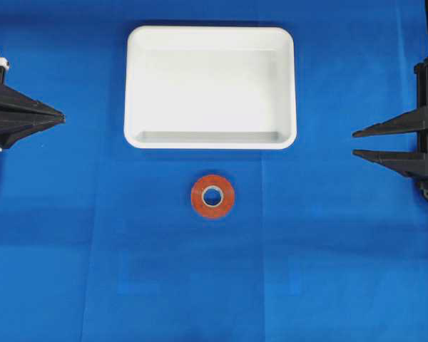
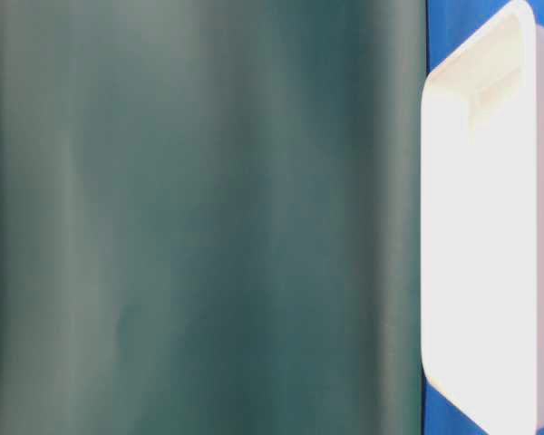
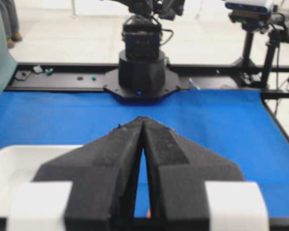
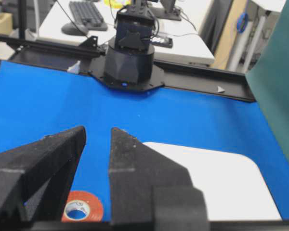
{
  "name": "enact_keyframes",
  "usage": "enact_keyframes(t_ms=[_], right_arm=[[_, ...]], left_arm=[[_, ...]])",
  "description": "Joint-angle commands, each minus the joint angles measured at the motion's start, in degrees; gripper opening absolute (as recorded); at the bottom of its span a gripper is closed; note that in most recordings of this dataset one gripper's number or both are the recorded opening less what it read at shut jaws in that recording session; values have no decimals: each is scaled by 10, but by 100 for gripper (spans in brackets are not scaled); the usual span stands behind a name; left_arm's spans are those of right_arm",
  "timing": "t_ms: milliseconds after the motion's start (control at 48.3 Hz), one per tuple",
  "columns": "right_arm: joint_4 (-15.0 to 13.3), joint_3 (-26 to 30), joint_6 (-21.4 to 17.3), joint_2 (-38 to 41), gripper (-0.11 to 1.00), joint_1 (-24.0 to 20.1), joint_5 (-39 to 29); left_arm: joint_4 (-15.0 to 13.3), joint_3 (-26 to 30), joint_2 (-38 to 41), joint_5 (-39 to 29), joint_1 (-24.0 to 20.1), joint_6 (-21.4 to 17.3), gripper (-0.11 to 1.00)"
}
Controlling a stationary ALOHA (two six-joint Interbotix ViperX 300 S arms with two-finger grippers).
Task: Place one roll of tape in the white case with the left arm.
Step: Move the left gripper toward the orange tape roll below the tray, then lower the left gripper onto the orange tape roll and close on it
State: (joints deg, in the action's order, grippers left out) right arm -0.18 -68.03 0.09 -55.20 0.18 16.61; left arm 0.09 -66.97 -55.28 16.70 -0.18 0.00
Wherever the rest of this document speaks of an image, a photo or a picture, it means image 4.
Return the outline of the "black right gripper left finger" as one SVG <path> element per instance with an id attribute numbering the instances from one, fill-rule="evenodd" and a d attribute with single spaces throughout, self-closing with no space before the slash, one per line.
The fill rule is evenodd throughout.
<path id="1" fill-rule="evenodd" d="M 78 126 L 0 153 L 0 227 L 60 221 L 85 143 Z"/>

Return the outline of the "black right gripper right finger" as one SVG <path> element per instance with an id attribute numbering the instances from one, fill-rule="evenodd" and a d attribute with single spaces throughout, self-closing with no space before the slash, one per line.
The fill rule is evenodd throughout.
<path id="1" fill-rule="evenodd" d="M 111 219 L 115 231 L 207 231 L 204 195 L 188 170 L 111 129 L 108 167 Z"/>

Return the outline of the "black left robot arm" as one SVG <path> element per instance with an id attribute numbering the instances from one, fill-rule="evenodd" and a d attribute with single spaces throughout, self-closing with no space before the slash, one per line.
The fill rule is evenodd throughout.
<path id="1" fill-rule="evenodd" d="M 144 0 L 133 0 L 118 11 L 115 23 L 117 33 L 106 54 L 108 81 L 148 81 L 153 71 L 153 14 Z M 0 231 L 37 224 L 45 231 L 98 226 L 93 221 L 62 220 L 85 142 L 85 128 L 78 126 L 0 153 Z"/>

